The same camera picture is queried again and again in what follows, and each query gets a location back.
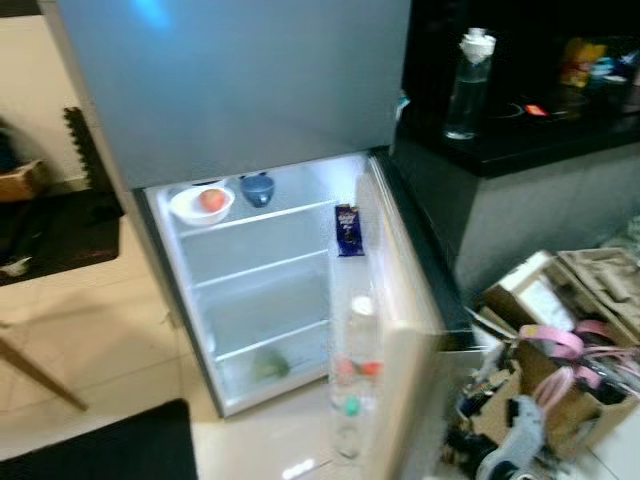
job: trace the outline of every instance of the purple package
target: purple package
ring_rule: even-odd
[[[336,207],[336,237],[340,251],[338,256],[361,257],[364,255],[358,207],[348,204]]]

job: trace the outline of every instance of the tile floor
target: tile floor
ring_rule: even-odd
[[[338,478],[326,386],[219,420],[126,219],[121,231],[114,261],[0,288],[0,334],[90,405],[79,413],[0,363],[0,460],[183,397],[200,478],[276,480],[309,458],[321,468],[304,480]],[[582,457],[569,479],[636,480],[630,459],[639,431],[640,412]]]

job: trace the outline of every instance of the black mat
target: black mat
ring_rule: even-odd
[[[189,407],[175,400],[0,463],[11,480],[195,480]]]
[[[0,272],[0,286],[113,260],[121,215],[113,193],[92,190],[0,204],[0,264],[33,255],[26,274]]]

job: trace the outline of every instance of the white bowl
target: white bowl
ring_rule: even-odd
[[[220,190],[224,193],[226,201],[217,212],[208,212],[200,204],[200,194],[205,190]],[[226,188],[217,185],[203,185],[192,187],[175,195],[169,202],[169,209],[176,217],[188,225],[202,227],[214,225],[229,214],[229,209],[236,199],[235,194]]]

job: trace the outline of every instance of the refrigerator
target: refrigerator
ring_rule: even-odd
[[[219,414],[327,375],[335,384],[352,301],[365,295],[382,368],[359,427],[359,474],[434,472],[479,350],[402,181],[410,172],[390,155],[410,0],[40,7]],[[259,175],[274,190],[257,207],[241,185]],[[183,221],[176,196],[209,187],[231,192],[227,216]],[[336,206],[345,204],[358,209],[363,256],[339,256]]]

